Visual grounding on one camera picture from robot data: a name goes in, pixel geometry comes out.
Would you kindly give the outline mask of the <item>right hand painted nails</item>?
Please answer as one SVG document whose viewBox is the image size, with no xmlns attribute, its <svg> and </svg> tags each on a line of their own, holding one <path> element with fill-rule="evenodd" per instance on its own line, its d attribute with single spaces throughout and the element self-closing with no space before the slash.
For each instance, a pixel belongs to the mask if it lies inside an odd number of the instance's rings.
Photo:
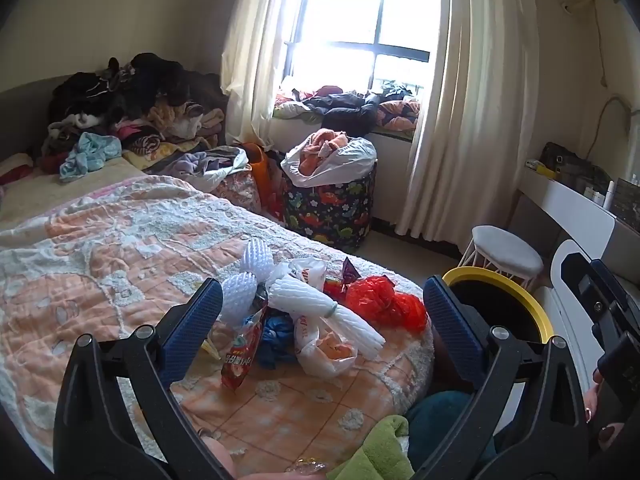
<svg viewBox="0 0 640 480">
<path fill-rule="evenodd" d="M 615 392 L 597 368 L 592 373 L 592 386 L 584 395 L 585 418 L 589 429 L 589 453 L 608 450 L 625 428 L 624 422 L 613 422 L 620 404 Z"/>
</svg>

